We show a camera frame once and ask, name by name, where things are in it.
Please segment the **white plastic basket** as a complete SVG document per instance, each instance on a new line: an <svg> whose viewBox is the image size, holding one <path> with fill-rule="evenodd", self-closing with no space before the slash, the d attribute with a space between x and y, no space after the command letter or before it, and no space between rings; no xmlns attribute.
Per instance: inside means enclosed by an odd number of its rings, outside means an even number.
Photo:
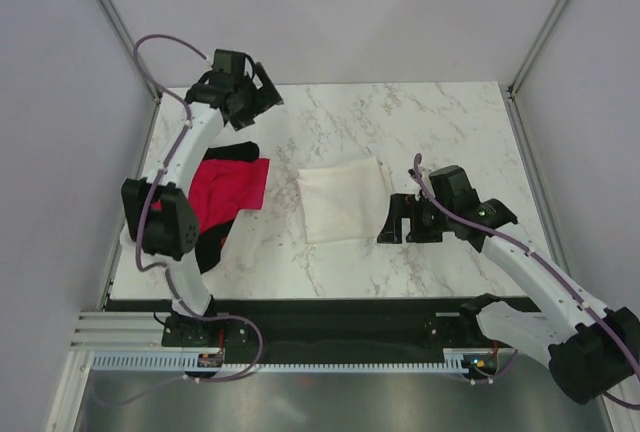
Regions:
<svg viewBox="0 0 640 432"><path fill-rule="evenodd" d="M203 276L236 276L255 272L264 262L266 245L261 211L241 210L235 219L204 232L192 250Z"/></svg>

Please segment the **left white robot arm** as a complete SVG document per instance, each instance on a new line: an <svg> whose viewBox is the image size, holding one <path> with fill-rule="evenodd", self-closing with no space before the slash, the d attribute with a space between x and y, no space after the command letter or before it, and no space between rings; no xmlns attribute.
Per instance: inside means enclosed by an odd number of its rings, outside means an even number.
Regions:
<svg viewBox="0 0 640 432"><path fill-rule="evenodd" d="M198 270L195 248L200 225L188 192L206 150L225 126L241 130L283 99L264 66L246 53L217 49L209 68L185 94L160 86L184 116L160 159L139 179L121 187L129 243L139 272L163 272L173 310L188 317L185 334L208 345L219 334L213 303Z"/></svg>

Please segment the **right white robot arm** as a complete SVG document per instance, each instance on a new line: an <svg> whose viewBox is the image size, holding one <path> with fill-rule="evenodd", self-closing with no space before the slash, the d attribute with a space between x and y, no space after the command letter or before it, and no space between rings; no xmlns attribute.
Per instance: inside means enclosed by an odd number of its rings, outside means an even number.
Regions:
<svg viewBox="0 0 640 432"><path fill-rule="evenodd" d="M504 203L479 198L462 167L423 175L415 164L408 174L419 191L391 196L379 242L439 243L452 233L504 271L538 309L522 312L485 293L463 305L460 338L473 346L488 339L529 356L578 404L603 396L638 410L610 392L639 375L638 317L626 307L612 309L575 282Z"/></svg>

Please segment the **white t-shirt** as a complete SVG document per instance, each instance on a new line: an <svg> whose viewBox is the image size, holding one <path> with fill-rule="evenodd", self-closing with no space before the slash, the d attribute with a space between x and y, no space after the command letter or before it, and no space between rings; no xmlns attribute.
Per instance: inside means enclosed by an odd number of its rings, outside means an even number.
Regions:
<svg viewBox="0 0 640 432"><path fill-rule="evenodd" d="M296 180L308 243L373 239L382 231L390 208L391 181L377 158L301 169Z"/></svg>

